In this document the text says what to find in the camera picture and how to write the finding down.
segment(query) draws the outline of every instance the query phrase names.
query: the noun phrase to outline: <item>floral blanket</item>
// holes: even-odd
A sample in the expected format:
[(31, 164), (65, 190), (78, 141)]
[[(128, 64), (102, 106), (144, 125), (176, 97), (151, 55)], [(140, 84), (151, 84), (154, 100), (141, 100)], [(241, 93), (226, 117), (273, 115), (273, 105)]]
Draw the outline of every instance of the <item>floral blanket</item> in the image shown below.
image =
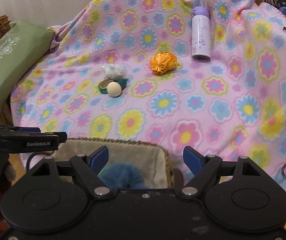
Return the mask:
[[(208, 63), (191, 59), (190, 9), (199, 5), (211, 14)], [(14, 123), (73, 138), (157, 143), (187, 180), (186, 145), (226, 161), (248, 155), (286, 190), (283, 26), (278, 10), (254, 0), (93, 0), (52, 27), (52, 52), (11, 93)], [(173, 52), (181, 66), (153, 75), (149, 60), (159, 51)], [(127, 69), (118, 98), (98, 90), (105, 63)]]

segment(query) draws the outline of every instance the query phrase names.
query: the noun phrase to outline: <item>cream-colored round object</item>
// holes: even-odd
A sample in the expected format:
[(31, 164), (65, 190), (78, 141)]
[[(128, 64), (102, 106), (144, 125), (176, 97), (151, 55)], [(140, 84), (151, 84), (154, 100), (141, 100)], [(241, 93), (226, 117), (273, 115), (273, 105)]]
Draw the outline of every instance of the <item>cream-colored round object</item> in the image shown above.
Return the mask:
[(122, 93), (122, 87), (117, 82), (111, 82), (107, 85), (107, 93), (110, 97), (118, 97)]

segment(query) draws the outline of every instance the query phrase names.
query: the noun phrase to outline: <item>silver screw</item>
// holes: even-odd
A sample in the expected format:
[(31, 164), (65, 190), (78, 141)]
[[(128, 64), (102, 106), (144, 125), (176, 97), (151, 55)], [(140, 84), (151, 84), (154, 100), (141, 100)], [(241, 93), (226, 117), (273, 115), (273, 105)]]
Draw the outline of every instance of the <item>silver screw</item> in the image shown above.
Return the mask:
[(184, 187), (182, 189), (182, 193), (188, 196), (195, 195), (197, 193), (197, 189), (194, 187)]
[(97, 187), (96, 189), (94, 189), (94, 192), (96, 195), (107, 195), (110, 193), (110, 189), (108, 187)]
[(149, 197), (150, 197), (150, 194), (147, 194), (147, 193), (142, 195), (142, 198), (149, 198)]

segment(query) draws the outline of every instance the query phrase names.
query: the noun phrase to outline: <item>purple bottle cap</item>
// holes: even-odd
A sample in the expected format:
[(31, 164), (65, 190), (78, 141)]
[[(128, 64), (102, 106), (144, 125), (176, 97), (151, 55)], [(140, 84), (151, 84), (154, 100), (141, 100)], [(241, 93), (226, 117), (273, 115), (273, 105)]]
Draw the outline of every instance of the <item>purple bottle cap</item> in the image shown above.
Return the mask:
[(196, 7), (194, 7), (194, 8), (191, 10), (191, 14), (192, 14), (193, 16), (195, 16), (195, 15), (204, 15), (204, 16), (206, 16), (207, 18), (210, 17), (209, 12), (208, 12), (207, 9), (204, 8), (203, 6), (196, 6)]

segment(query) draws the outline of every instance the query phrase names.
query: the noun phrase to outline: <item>water bottle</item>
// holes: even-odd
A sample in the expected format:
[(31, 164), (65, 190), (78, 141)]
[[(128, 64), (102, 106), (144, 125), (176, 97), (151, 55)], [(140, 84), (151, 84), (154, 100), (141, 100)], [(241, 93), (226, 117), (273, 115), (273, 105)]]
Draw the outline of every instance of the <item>water bottle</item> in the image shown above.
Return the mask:
[(210, 16), (206, 8), (194, 7), (192, 18), (192, 58), (211, 59)]

